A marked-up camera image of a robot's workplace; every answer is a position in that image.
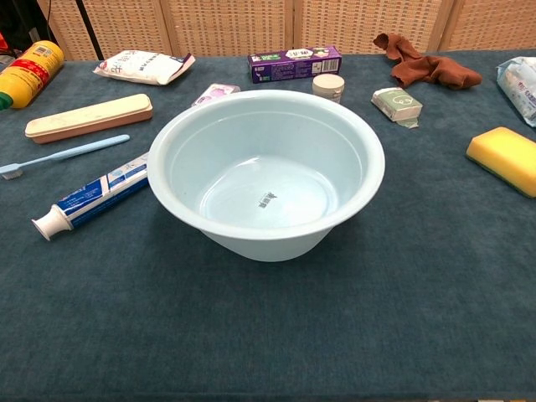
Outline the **yellow sponge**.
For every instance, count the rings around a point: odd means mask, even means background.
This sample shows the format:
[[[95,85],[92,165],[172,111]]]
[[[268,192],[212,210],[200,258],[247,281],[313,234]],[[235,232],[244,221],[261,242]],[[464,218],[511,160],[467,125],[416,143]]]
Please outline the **yellow sponge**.
[[[466,156],[527,197],[536,198],[536,142],[500,126],[473,137]]]

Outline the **black tripod stand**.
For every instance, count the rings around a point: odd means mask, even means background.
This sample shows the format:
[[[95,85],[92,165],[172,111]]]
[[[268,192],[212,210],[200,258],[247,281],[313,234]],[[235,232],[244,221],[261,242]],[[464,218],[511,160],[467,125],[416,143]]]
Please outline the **black tripod stand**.
[[[90,21],[90,18],[89,18],[89,15],[87,13],[87,10],[85,8],[85,4],[84,4],[84,0],[75,0],[76,2],[76,5],[77,5],[77,8],[79,9],[79,13],[80,13],[80,16],[83,20],[83,23],[85,25],[85,29],[89,35],[89,38],[90,38],[90,41],[91,41],[91,44],[93,46],[93,49],[95,51],[95,54],[97,56],[97,59],[98,60],[103,60],[104,59],[104,55],[101,51],[101,47],[99,45],[99,42],[98,42],[98,39],[95,35],[95,31],[93,29],[93,26],[91,24],[91,21]]]

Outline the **pink beige toothbrush case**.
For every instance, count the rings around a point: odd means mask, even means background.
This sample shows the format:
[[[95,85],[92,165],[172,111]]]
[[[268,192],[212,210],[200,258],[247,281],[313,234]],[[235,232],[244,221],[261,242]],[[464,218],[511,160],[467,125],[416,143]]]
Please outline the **pink beige toothbrush case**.
[[[56,142],[152,118],[145,94],[130,95],[30,121],[25,136],[38,144]]]

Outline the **light blue toothbrush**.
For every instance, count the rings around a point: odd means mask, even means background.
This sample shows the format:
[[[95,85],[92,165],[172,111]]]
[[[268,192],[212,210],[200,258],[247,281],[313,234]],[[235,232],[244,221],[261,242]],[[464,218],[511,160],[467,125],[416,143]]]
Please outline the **light blue toothbrush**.
[[[60,161],[60,160],[68,159],[71,157],[76,157],[85,153],[98,151],[106,147],[119,145],[129,140],[130,140],[130,136],[125,134],[125,135],[106,138],[104,140],[100,140],[97,142],[88,143],[83,146],[72,147],[70,149],[63,150],[61,152],[56,152],[46,157],[40,157],[31,161],[22,162],[22,163],[11,163],[11,164],[0,167],[0,176],[2,176],[6,180],[11,180],[11,179],[19,177],[22,174],[23,168],[25,167],[39,164],[42,162]]]

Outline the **green wrapped soap bar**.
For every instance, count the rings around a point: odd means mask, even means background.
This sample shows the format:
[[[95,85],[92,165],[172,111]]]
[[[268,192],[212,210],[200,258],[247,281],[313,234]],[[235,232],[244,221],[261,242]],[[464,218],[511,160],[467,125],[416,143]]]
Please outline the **green wrapped soap bar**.
[[[406,128],[416,128],[423,105],[400,87],[376,90],[371,102],[391,121]]]

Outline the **light blue wet wipes pack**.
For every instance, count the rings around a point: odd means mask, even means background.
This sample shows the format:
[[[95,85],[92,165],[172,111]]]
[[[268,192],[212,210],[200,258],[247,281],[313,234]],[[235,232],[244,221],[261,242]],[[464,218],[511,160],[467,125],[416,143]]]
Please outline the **light blue wet wipes pack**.
[[[524,121],[536,128],[536,57],[518,56],[501,63],[497,84]]]

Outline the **teal tablecloth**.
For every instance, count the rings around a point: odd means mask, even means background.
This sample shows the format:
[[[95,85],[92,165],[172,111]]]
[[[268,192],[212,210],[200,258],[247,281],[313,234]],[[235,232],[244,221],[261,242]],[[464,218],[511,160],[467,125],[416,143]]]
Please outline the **teal tablecloth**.
[[[525,399],[536,402],[536,199],[468,160],[497,126],[536,141],[497,87],[514,50],[455,51],[470,90],[417,83],[420,124],[370,101],[392,85],[382,54],[345,55],[342,103],[378,134],[384,181],[311,252],[247,260],[169,214],[148,188],[46,240],[33,219],[143,154],[212,83],[252,88],[246,57],[200,57],[169,86],[68,62],[36,101],[0,111],[0,166],[40,146],[36,117],[136,93],[153,118],[127,143],[0,177],[0,401],[289,402]]]

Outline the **light blue plastic basin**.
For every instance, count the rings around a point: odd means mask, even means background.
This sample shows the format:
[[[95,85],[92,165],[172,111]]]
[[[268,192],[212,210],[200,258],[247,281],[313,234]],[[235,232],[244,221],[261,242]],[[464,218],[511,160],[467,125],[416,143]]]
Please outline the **light blue plastic basin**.
[[[238,255],[277,262],[358,214],[379,190],[385,156],[371,126],[338,103],[248,90],[175,116],[147,168],[170,214]]]

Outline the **purple toothpaste box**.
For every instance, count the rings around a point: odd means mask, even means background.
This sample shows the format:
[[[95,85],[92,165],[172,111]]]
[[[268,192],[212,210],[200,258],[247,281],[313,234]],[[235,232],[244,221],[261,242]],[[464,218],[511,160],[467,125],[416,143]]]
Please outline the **purple toothpaste box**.
[[[342,55],[335,46],[288,49],[248,56],[254,84],[338,74]]]

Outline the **white plastic pouch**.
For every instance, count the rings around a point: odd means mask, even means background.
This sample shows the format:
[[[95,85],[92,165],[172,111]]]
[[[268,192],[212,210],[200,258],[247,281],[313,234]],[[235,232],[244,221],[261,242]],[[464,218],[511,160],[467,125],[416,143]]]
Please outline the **white plastic pouch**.
[[[97,75],[147,85],[167,85],[195,62],[191,54],[180,58],[142,50],[123,50],[101,61],[93,70]]]

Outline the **yellow bottle with red label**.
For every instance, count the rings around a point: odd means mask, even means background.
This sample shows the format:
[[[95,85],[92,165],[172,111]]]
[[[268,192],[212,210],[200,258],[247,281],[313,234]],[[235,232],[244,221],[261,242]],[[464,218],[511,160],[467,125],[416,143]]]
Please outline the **yellow bottle with red label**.
[[[26,107],[49,83],[64,63],[64,53],[55,43],[32,44],[0,73],[0,111]]]

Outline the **wicker folding screen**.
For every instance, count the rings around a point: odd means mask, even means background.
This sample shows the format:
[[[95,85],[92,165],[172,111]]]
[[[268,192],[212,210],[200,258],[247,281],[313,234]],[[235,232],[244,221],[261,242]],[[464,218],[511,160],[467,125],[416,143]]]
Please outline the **wicker folding screen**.
[[[75,0],[37,0],[70,60],[97,59]],[[333,45],[374,54],[379,34],[420,52],[536,49],[536,0],[84,0],[104,59],[125,49],[248,55]]]

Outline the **brown crumpled cloth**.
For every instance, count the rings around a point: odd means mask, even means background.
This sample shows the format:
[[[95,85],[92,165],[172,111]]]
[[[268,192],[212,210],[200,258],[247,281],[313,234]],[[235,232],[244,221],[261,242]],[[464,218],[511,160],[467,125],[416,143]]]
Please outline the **brown crumpled cloth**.
[[[482,76],[446,56],[423,55],[404,36],[380,33],[373,43],[394,61],[391,76],[402,88],[417,81],[464,90],[482,83]]]

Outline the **clear purple floss box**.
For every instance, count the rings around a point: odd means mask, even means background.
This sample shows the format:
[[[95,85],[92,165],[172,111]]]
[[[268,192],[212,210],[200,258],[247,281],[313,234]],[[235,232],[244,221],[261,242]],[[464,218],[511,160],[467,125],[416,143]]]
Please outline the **clear purple floss box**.
[[[192,106],[198,106],[236,92],[240,92],[240,87],[237,85],[213,83],[192,103]]]

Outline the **small white round jar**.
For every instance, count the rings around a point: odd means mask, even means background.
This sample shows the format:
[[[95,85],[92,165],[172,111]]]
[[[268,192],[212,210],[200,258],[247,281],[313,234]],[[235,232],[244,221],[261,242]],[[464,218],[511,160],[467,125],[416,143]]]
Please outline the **small white round jar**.
[[[345,81],[340,75],[320,74],[313,78],[312,93],[324,99],[339,103],[344,91]]]

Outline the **blue white toothpaste tube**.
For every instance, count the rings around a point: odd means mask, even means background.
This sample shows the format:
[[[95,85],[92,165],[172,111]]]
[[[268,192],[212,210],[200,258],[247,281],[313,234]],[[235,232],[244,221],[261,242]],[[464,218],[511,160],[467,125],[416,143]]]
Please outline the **blue white toothpaste tube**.
[[[50,207],[49,212],[32,223],[46,239],[73,230],[118,204],[148,185],[148,153],[103,175]]]

